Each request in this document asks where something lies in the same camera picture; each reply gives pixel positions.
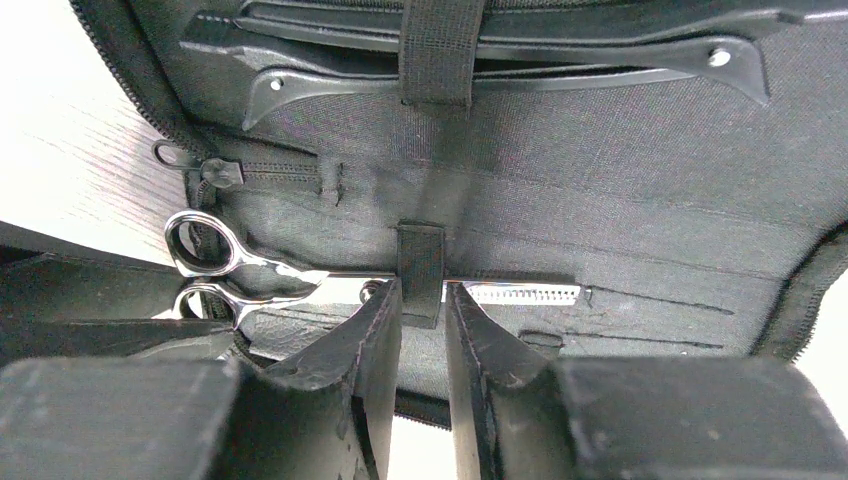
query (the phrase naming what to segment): black tool case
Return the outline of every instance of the black tool case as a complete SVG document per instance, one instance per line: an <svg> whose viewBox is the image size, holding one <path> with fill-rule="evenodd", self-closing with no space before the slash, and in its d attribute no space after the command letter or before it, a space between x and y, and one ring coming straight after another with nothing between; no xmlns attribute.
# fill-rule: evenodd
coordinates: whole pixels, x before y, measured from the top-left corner
<svg viewBox="0 0 848 480"><path fill-rule="evenodd" d="M71 3L191 207L269 255L398 273L400 414L449 420L444 278L580 285L486 307L554 355L790 360L848 268L848 0ZM349 313L236 343L261 366L274 325Z"/></svg>

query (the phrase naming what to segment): black elastic loop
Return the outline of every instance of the black elastic loop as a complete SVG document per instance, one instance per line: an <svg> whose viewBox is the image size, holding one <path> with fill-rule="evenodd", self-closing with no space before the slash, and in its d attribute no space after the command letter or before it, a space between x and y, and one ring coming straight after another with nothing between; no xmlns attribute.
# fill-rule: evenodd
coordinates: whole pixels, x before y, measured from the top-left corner
<svg viewBox="0 0 848 480"><path fill-rule="evenodd" d="M403 324L434 329L442 306L445 231L441 227L402 223L397 232Z"/></svg>
<svg viewBox="0 0 848 480"><path fill-rule="evenodd" d="M400 32L401 101L471 107L486 0L407 0Z"/></svg>

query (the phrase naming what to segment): elastic strap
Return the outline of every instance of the elastic strap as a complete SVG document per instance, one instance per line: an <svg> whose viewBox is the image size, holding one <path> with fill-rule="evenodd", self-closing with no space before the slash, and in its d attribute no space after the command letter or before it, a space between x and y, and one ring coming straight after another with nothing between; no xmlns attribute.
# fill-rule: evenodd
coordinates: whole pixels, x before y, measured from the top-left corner
<svg viewBox="0 0 848 480"><path fill-rule="evenodd" d="M398 225L398 276L403 290L403 324L436 328L442 306L445 231L428 225Z"/></svg>
<svg viewBox="0 0 848 480"><path fill-rule="evenodd" d="M477 36L486 0L407 0L400 31L404 104L471 107Z"/></svg>

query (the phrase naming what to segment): black fabric lining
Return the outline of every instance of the black fabric lining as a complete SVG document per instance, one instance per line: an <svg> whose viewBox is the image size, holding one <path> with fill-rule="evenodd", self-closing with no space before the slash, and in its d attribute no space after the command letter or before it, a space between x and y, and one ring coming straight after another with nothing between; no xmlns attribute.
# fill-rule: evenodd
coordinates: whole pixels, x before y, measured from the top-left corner
<svg viewBox="0 0 848 480"><path fill-rule="evenodd" d="M639 295L639 294L636 294L636 293L620 292L618 290L613 290L611 288L598 287L598 286L594 286L594 285L589 287L589 288L591 288L593 292L594 291L601 291L601 292L618 293L618 294L627 295L627 296L630 296L630 297L644 298L646 300L654 300L654 301L657 301L657 302L672 303L672 304L681 305L681 306L684 306L684 307L692 307L692 308L698 308L698 309L701 309L701 310L709 310L709 311L712 311L712 312L720 313L722 315L735 315L736 314L736 312L734 312L733 310L728 310L726 308L720 308L720 307L714 307L712 305L705 305L703 303L688 303L688 302L681 302L681 301L678 301L678 300L656 298L656 297L650 297L650 296L647 296L647 295Z"/></svg>
<svg viewBox="0 0 848 480"><path fill-rule="evenodd" d="M673 345L686 345L695 348L703 348L707 350L715 350L722 349L724 345L718 345L715 343L704 343L704 342L695 342L692 340L667 340L662 338L645 338L645 337L634 337L629 335L608 335L604 333L589 333L589 332L578 332L574 330L566 330L563 332L563 336L566 337L586 337L586 338L606 338L610 340L626 340L629 342L650 342L650 343L668 343Z"/></svg>
<svg viewBox="0 0 848 480"><path fill-rule="evenodd" d="M325 212L325 211L322 211L322 210L319 210L319 209L314 209L314 208L308 208L305 205L300 204L300 203L296 203L294 201L289 201L289 202L290 202L291 205L294 205L298 208L301 208L301 209L304 209L304 210L307 210L307 211L311 211L315 214L327 215L327 212ZM350 216L345 215L345 212L340 212L338 216L333 216L333 218L336 221L341 221L341 222L348 223L348 224L351 224L351 225L364 226L364 227L369 226L369 223L367 221L358 221L355 218L351 218ZM734 276L739 276L739 277L756 278L756 279L768 280L768 281L782 281L783 280L783 276L780 276L780 275L777 275L777 274L774 274L774 273L770 273L770 272L753 271L753 270L732 270L732 269L717 268L717 267L713 267L713 266L709 266L709 265L699 265L699 264L694 264L694 263L689 263L689 262L675 261L675 260L669 260L669 259L660 258L660 257L654 257L654 256L650 256L650 255L644 255L644 254L640 254L638 252L617 251L617 250L593 247L593 246L590 246L590 245L574 244L574 243L569 243L569 242L551 242L551 241L546 241L544 239L534 237L534 236L531 236L531 235L506 234L504 232L491 230L491 229L475 229L475 228L468 228L468 227L457 227L455 225L446 225L445 230L448 231L449 234L450 234L449 236L452 236L452 237L457 237L462 232L474 232L474 233L478 233L478 234L489 235L489 236L499 237L499 238L519 239L519 240L523 240L523 241L525 241L525 242L527 242L531 245L537 245L537 246L545 245L545 246L556 246L556 247L568 247L569 249L574 250L574 251L598 253L598 254L602 254L602 255L605 255L605 256L628 257L628 258L638 259L638 260L645 261L645 262L651 262L651 263L663 264L663 265L675 265L675 266L680 266L680 267L685 267L685 268L690 268L690 269L693 269L693 270L700 270L700 271L705 271L705 272L715 272L715 273L721 273L721 274L725 274L725 275L734 275Z"/></svg>
<svg viewBox="0 0 848 480"><path fill-rule="evenodd" d="M422 169L427 169L427 170L437 170L437 171L453 172L453 173L460 173L460 174L473 174L473 175L480 177L480 178L489 178L489 179L499 180L499 181L510 181L510 182L522 183L526 186L540 186L540 187L545 187L545 188L559 189L559 190L563 190L563 191L571 191L571 192L575 192L575 193L585 193L585 194L591 195L593 197L604 197L604 198L612 198L612 199L616 199L616 200L624 200L624 201L627 201L629 203L635 203L635 204L656 205L656 206L661 206L661 207L680 209L680 210L683 210L683 211L705 213L705 214L708 214L708 215L714 215L716 217L732 218L732 219L739 220L739 221L750 222L750 223L753 223L753 224L756 224L756 225L770 225L770 226L777 226L777 227L813 228L813 229L816 229L816 230L820 230L822 233L824 233L824 232L826 232L830 229L830 226L810 224L810 223L804 223L804 222L794 222L794 221L789 221L789 220L786 220L786 219L770 218L768 216L758 216L757 214L747 213L747 212L729 212L729 211L724 211L724 210L716 210L716 209L710 208L708 206L682 204L682 203L676 203L676 202L670 202L670 201L656 201L656 200L652 200L652 199L647 198L647 197L640 198L640 197L633 197L633 196L629 196L629 195L614 195L614 194L607 193L607 192L593 191L591 188L588 188L588 187L583 187L583 188L569 187L569 186L566 186L565 184L562 184L562 183L553 183L553 182L550 182L550 181L545 181L544 178L533 178L533 177L523 176L523 175L517 174L515 172L493 173L493 172L486 171L485 169L461 168L459 166L448 166L448 165L443 165L443 164L439 165L439 164L434 164L433 162L431 162L429 160L423 160L423 159L408 159L408 160L406 160L406 162L411 163L411 164L415 164L417 168L422 168Z"/></svg>

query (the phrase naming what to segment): scissors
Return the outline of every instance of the scissors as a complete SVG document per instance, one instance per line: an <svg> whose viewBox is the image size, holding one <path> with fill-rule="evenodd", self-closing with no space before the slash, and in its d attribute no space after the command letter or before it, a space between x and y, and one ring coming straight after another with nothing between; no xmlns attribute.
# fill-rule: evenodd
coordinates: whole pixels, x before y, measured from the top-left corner
<svg viewBox="0 0 848 480"><path fill-rule="evenodd" d="M212 263L198 259L183 244L180 239L180 226L183 224L205 225L224 239L228 247L227 259L223 263ZM296 278L313 285L320 284L330 275L325 270L300 270L282 260L265 258L239 240L235 230L226 221L198 210L183 210L176 213L165 223L165 243L177 266L184 277L221 277L238 269L242 265L257 265L274 270L277 274Z"/></svg>
<svg viewBox="0 0 848 480"><path fill-rule="evenodd" d="M250 313L258 310L283 310L295 305L347 304L361 305L392 277L331 275L318 287L304 295L274 296L263 299L247 298L224 282L195 281L180 291L174 301L174 313L179 318L197 318L188 306L188 297L207 293L223 300L233 311L233 329L238 329Z"/></svg>
<svg viewBox="0 0 848 480"><path fill-rule="evenodd" d="M228 247L228 254L223 263L200 260L188 251L180 239L180 226L192 223L212 228L224 239ZM234 328L238 328L249 313L266 308L285 309L304 303L312 305L362 304L381 282L395 277L391 273L298 269L283 260L273 260L257 254L241 243L235 230L226 221L198 210L183 210L168 219L165 224L165 242L177 270L184 277L220 277L240 268L242 265L257 265L270 268L279 275L297 278L315 285L315 288L304 294L252 299L241 295L224 282L195 281L183 288L177 295L174 313L182 315L182 318L195 317L188 308L186 301L191 294L215 295L232 309Z"/></svg>

